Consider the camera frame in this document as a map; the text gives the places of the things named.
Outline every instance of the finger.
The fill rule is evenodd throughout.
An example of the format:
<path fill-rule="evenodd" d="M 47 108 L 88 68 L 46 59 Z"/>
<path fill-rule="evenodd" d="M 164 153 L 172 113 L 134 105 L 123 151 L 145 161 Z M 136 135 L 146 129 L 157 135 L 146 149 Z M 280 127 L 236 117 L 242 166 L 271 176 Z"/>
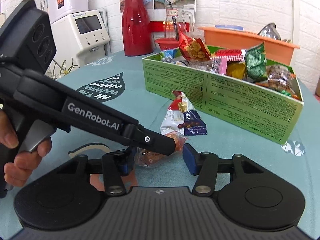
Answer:
<path fill-rule="evenodd" d="M 51 148 L 52 148 L 52 141 L 51 141 L 51 138 L 48 138 L 47 140 L 39 144 L 37 149 L 38 154 L 41 157 L 45 157 L 51 151 Z"/>
<path fill-rule="evenodd" d="M 4 166 L 4 173 L 14 179 L 26 181 L 30 177 L 32 170 L 18 168 L 14 163 L 6 163 Z"/>
<path fill-rule="evenodd" d="M 0 143 L 12 149 L 18 146 L 18 137 L 4 111 L 0 111 Z"/>
<path fill-rule="evenodd" d="M 18 180 L 18 179 L 15 179 L 15 178 L 9 176 L 8 174 L 4 175 L 4 179 L 6 182 L 8 182 L 9 184 L 11 184 L 12 186 L 15 186 L 15 187 L 22 187 L 26 183 L 26 180 L 24 180 L 24 181 Z"/>
<path fill-rule="evenodd" d="M 14 165 L 20 169 L 35 170 L 36 168 L 38 168 L 41 160 L 42 157 L 38 154 L 37 151 L 34 151 L 32 153 L 21 152 L 14 158 Z"/>

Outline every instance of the table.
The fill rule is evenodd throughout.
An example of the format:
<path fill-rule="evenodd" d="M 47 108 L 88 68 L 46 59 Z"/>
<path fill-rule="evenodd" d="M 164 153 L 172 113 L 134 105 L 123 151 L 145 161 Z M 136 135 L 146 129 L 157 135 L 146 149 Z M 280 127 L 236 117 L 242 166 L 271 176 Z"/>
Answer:
<path fill-rule="evenodd" d="M 125 57 L 123 51 L 118 52 L 82 67 L 59 82 L 78 89 L 123 72 L 123 93 L 119 92 L 120 95 L 104 104 L 159 132 L 171 100 L 146 91 L 141 58 Z M 220 158 L 231 158 L 233 154 L 241 153 L 295 185 L 306 199 L 305 211 L 298 226 L 316 239 L 320 235 L 320 104 L 307 87 L 300 84 L 305 105 L 290 139 L 303 143 L 305 154 L 302 156 L 285 153 L 277 143 L 202 112 L 199 114 L 207 124 L 208 134 L 190 137 L 188 143 L 199 152 L 210 151 Z M 58 130 L 52 136 L 52 142 L 52 151 L 33 172 L 28 183 L 69 160 L 68 152 L 84 144 L 99 142 L 108 145 L 111 150 L 123 148 L 118 143 L 75 128 L 69 134 Z M 90 158 L 102 154 L 99 150 L 88 152 Z M 135 175 L 139 186 L 192 188 L 196 181 L 196 177 L 189 174 L 182 156 L 174 157 L 170 162 L 153 169 L 136 167 Z M 228 174 L 218 174 L 216 190 L 228 182 Z M 13 210 L 13 199 L 18 191 L 19 188 L 14 188 L 6 198 L 0 200 L 0 236 L 4 240 L 21 229 Z"/>

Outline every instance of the yellow candy wrapper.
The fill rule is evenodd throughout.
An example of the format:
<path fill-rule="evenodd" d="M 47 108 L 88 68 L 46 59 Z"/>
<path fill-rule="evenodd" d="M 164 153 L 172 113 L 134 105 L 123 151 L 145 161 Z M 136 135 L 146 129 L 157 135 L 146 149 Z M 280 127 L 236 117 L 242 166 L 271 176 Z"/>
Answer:
<path fill-rule="evenodd" d="M 237 79 L 243 79 L 245 74 L 245 63 L 244 62 L 237 62 L 231 63 L 227 65 L 227 76 L 234 77 Z"/>

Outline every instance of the orange plastic basin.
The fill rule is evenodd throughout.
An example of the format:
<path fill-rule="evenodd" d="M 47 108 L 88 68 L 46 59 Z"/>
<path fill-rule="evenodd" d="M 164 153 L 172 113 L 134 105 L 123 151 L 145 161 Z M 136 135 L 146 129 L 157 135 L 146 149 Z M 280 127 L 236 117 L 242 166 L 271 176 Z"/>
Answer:
<path fill-rule="evenodd" d="M 249 49 L 264 42 L 266 57 L 285 65 L 290 65 L 294 49 L 300 49 L 298 45 L 262 37 L 255 33 L 215 27 L 198 27 L 198 29 L 204 31 L 205 44 L 226 49 Z"/>

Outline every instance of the white cable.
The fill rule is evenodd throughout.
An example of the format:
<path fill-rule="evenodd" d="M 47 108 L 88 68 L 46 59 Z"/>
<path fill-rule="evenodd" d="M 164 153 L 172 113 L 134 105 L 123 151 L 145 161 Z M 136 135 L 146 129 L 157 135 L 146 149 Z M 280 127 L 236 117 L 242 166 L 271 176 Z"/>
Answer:
<path fill-rule="evenodd" d="M 294 44 L 299 44 L 299 33 L 300 33 L 300 5 L 299 0 L 292 0 L 292 33 L 291 40 Z M 296 52 L 294 50 L 291 59 L 292 64 L 296 61 Z"/>

